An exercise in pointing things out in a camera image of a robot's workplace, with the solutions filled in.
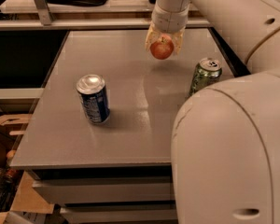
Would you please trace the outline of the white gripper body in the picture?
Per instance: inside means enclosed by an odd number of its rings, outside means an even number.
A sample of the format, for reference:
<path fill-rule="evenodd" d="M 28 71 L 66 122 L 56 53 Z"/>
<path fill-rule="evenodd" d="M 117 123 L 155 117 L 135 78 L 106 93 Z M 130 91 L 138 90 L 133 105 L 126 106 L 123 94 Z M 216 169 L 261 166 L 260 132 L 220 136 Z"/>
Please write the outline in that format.
<path fill-rule="evenodd" d="M 156 31 L 166 34 L 174 34 L 184 29 L 188 22 L 188 10 L 167 11 L 158 4 L 152 12 L 152 24 Z"/>

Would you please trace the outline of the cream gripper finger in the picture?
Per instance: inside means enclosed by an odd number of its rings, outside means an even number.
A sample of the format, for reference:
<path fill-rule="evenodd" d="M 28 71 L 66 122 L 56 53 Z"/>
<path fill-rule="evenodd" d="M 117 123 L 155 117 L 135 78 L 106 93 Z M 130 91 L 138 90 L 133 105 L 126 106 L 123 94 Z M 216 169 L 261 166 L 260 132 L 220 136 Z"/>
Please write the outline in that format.
<path fill-rule="evenodd" d="M 183 44 L 183 36 L 184 36 L 185 29 L 181 29 L 180 31 L 171 34 L 171 38 L 174 44 L 174 54 L 177 55 Z"/>
<path fill-rule="evenodd" d="M 156 25 L 152 22 L 147 30 L 145 50 L 150 51 L 153 43 L 157 42 L 161 36 L 161 32 L 157 29 Z"/>

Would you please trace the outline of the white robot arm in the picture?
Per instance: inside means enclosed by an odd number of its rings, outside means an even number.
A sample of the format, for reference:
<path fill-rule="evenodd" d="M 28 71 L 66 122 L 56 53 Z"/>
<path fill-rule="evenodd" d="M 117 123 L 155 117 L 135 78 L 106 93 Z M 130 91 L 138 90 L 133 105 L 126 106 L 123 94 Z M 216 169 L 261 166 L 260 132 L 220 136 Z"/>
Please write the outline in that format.
<path fill-rule="evenodd" d="M 157 0 L 147 34 L 184 34 L 189 6 L 248 75 L 191 96 L 175 118 L 171 164 L 179 224 L 280 224 L 280 3 Z"/>

